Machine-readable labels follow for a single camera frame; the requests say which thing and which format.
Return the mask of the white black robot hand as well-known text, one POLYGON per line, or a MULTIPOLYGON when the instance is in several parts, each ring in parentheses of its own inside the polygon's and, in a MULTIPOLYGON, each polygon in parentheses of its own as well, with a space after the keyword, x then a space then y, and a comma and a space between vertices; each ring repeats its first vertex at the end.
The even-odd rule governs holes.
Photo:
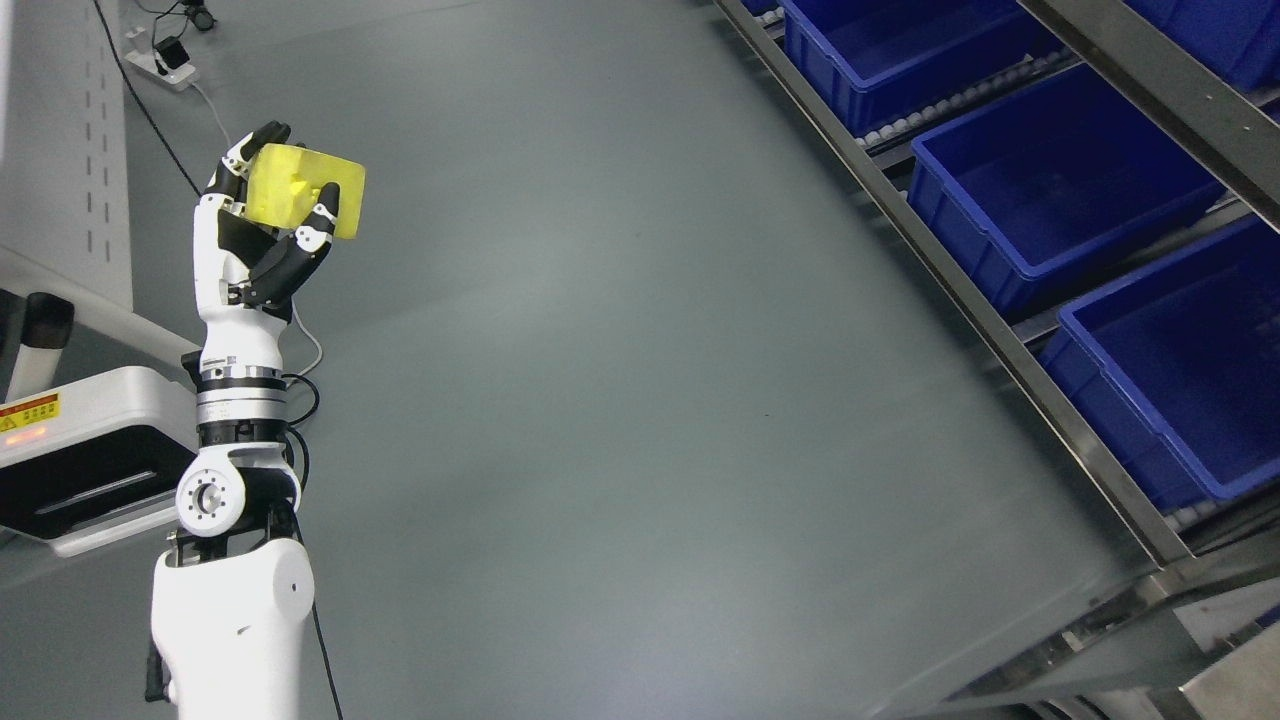
POLYGON ((269 143, 284 143, 289 124, 270 120, 247 133, 219 158, 193 213, 195 301, 206 328, 198 372, 265 373, 284 370, 280 337, 291 324, 294 293, 330 252, 337 231, 340 186, 326 183, 305 222, 278 240, 250 269, 224 249, 265 236, 229 211, 230 199, 247 190, 251 163, 269 143))

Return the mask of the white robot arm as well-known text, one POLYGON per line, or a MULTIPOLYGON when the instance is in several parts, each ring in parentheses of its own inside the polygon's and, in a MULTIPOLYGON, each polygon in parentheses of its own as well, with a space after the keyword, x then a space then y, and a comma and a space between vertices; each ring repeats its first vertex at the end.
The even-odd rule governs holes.
POLYGON ((154 568, 143 697, 180 719, 297 719, 315 579, 300 533, 280 337, 328 255, 340 190, 324 184, 289 234, 246 214, 250 172, 289 138, 271 120, 218 160, 193 211, 205 338, 182 363, 198 447, 175 486, 178 524, 154 568))

